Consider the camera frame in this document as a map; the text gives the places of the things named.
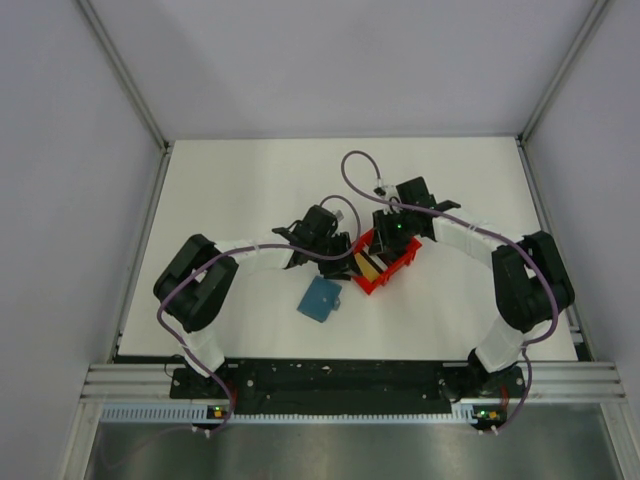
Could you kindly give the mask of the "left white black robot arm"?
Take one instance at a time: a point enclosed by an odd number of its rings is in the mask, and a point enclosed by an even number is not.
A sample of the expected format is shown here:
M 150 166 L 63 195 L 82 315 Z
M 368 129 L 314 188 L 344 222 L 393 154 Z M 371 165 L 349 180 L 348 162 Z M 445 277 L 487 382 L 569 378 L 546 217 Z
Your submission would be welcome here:
M 192 384 L 205 396 L 226 387 L 220 367 L 224 353 L 213 322 L 233 284 L 266 270 L 288 270 L 308 262 L 326 279 L 348 280 L 359 271 L 354 240 L 339 227 L 340 219 L 320 205 L 288 227 L 276 227 L 256 240 L 214 242 L 190 236 L 153 287 L 160 302 L 158 321 L 180 344 L 194 370 Z

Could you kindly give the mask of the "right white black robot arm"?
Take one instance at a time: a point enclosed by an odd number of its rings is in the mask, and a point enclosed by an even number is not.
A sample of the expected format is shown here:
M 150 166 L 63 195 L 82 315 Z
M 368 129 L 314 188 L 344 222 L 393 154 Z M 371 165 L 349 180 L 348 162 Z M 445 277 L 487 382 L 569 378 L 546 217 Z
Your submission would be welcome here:
M 504 380 L 526 335 L 575 300 L 575 293 L 553 237 L 543 231 L 507 234 L 481 221 L 460 204 L 438 202 L 422 177 L 374 189 L 384 207 L 373 213 L 372 255 L 390 256 L 408 248 L 416 237 L 428 238 L 468 255 L 493 275 L 499 312 L 489 332 L 469 355 L 469 388 L 487 396 Z

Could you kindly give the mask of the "blue leather card holder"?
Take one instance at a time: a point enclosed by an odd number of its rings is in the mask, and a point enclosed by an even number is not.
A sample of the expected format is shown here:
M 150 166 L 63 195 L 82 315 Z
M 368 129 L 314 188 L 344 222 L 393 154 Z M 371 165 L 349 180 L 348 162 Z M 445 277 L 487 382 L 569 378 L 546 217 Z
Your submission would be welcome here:
M 297 311 L 318 323 L 324 323 L 332 312 L 340 308 L 342 286 L 316 276 L 304 293 Z

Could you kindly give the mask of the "red plastic bin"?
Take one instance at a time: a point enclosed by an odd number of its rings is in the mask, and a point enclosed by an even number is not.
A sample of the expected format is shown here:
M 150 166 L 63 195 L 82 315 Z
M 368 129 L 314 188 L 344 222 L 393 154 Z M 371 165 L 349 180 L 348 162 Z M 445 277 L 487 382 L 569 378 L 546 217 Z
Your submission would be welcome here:
M 370 295 L 376 289 L 384 287 L 402 269 L 409 267 L 415 260 L 422 244 L 412 238 L 404 250 L 374 254 L 374 229 L 366 231 L 355 243 L 354 259 L 360 273 L 352 276 L 359 288 Z

